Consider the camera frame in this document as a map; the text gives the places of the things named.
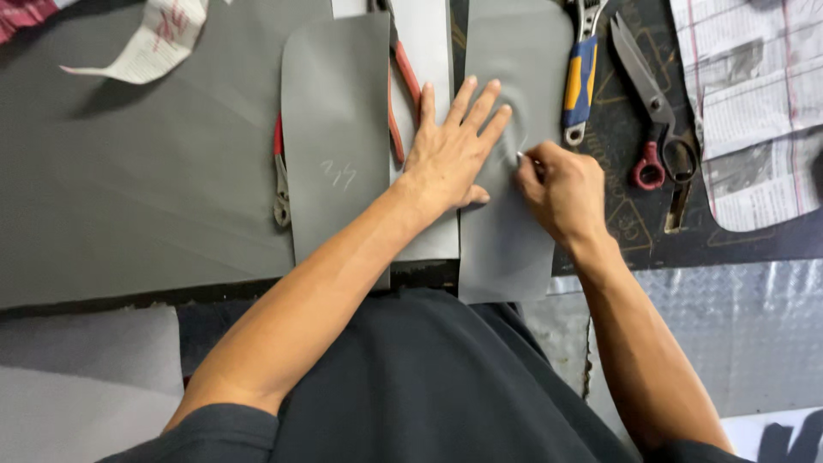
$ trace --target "scissor blade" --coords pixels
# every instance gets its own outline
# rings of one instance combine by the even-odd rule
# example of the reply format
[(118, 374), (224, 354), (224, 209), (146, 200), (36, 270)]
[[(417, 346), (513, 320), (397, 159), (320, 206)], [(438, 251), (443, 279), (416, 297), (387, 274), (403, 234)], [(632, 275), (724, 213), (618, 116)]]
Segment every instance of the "scissor blade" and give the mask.
[(659, 111), (653, 111), (650, 108), (651, 101), (657, 100), (661, 106), (667, 105), (666, 97), (660, 91), (658, 82), (654, 78), (646, 58), (643, 58), (640, 48), (631, 36), (629, 28), (623, 22), (620, 14), (615, 14), (611, 19), (611, 42), (615, 45), (615, 50), (617, 50), (617, 55), (623, 63), (623, 68), (629, 74), (631, 82), (635, 84), (646, 110), (649, 111), (652, 120), (655, 120), (653, 112), (658, 113)]

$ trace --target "red-handled pliers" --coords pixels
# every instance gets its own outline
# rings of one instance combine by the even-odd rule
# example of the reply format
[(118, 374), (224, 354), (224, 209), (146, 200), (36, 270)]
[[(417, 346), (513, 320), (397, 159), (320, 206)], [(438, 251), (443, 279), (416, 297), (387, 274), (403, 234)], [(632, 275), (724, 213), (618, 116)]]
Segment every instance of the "red-handled pliers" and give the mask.
[(388, 12), (391, 17), (390, 30), (388, 37), (388, 46), (391, 57), (389, 58), (388, 69), (388, 131), (392, 134), (392, 144), (394, 145), (394, 155), (398, 162), (402, 164), (406, 160), (406, 153), (403, 151), (403, 142), (400, 139), (400, 130), (398, 130), (398, 123), (394, 119), (394, 110), (392, 109), (392, 71), (391, 58), (398, 64), (398, 70), (403, 77), (411, 94), (411, 100), (414, 102), (414, 121), (415, 125), (420, 123), (420, 84), (417, 83), (417, 77), (414, 75), (414, 69), (406, 56), (406, 50), (403, 48), (403, 43), (398, 36), (398, 27), (394, 22), (394, 7), (392, 0), (369, 0), (370, 12)]

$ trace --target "newspaper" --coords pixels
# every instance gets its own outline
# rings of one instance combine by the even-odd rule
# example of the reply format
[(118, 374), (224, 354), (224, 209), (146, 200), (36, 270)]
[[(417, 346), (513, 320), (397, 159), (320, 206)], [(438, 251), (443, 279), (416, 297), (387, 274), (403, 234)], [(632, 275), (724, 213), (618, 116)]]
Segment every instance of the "newspaper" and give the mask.
[(143, 21), (107, 68), (68, 68), (71, 74), (105, 76), (133, 84), (163, 77), (192, 53), (206, 22), (208, 0), (149, 0)]
[(718, 224), (818, 209), (823, 0), (670, 0)]

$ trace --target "finger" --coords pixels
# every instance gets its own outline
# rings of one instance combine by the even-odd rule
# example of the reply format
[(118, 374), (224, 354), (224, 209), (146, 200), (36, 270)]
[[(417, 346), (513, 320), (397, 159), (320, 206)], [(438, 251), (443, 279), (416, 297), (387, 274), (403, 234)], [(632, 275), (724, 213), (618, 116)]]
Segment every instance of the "finger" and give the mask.
[(528, 157), (531, 157), (535, 161), (539, 161), (544, 166), (549, 166), (551, 164), (555, 164), (558, 159), (561, 159), (573, 153), (567, 152), (565, 149), (557, 146), (557, 144), (555, 144), (551, 140), (546, 140), (545, 142), (540, 143), (534, 148), (526, 151), (524, 154)]
[(420, 124), (435, 123), (435, 86), (431, 82), (426, 82), (421, 92), (420, 101)]
[(477, 77), (469, 76), (460, 87), (457, 96), (454, 97), (452, 108), (449, 110), (449, 115), (446, 116), (444, 125), (460, 125), (463, 116), (466, 115), (468, 102), (472, 99), (475, 88), (477, 88)]
[(512, 107), (509, 105), (502, 105), (495, 116), (491, 118), (489, 124), (483, 130), (483, 133), (480, 136), (480, 142), (486, 147), (488, 150), (491, 150), (491, 147), (495, 146), (497, 140), (500, 139), (500, 135), (503, 134), (503, 129), (506, 128), (506, 124), (509, 123), (509, 119), (512, 117)]
[(463, 199), (462, 206), (468, 206), (470, 203), (486, 204), (489, 201), (491, 201), (491, 196), (488, 191), (480, 185), (472, 185), (469, 187), (468, 193), (466, 193), (466, 197)]
[(537, 178), (537, 171), (534, 169), (534, 161), (528, 157), (520, 160), (520, 167), (517, 169), (517, 179), (523, 196), (527, 200), (536, 203), (543, 197), (543, 185)]
[(475, 132), (479, 130), (480, 126), (483, 125), (483, 122), (486, 121), (486, 118), (489, 117), (491, 107), (495, 104), (495, 100), (497, 100), (499, 95), (499, 80), (495, 79), (486, 84), (486, 88), (483, 89), (483, 93), (480, 95), (480, 98), (477, 98), (477, 101), (474, 102), (472, 112), (470, 112), (466, 120), (463, 121), (463, 125), (469, 127)]

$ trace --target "right hand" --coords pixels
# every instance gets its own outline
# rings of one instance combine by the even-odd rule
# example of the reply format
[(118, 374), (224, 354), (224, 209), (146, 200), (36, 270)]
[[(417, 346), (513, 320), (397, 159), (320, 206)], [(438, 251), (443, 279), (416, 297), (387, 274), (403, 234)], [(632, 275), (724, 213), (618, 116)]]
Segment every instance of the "right hand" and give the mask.
[[(611, 239), (603, 169), (591, 157), (546, 141), (524, 153), (517, 177), (534, 217), (569, 252)], [(540, 162), (542, 181), (535, 161)]]

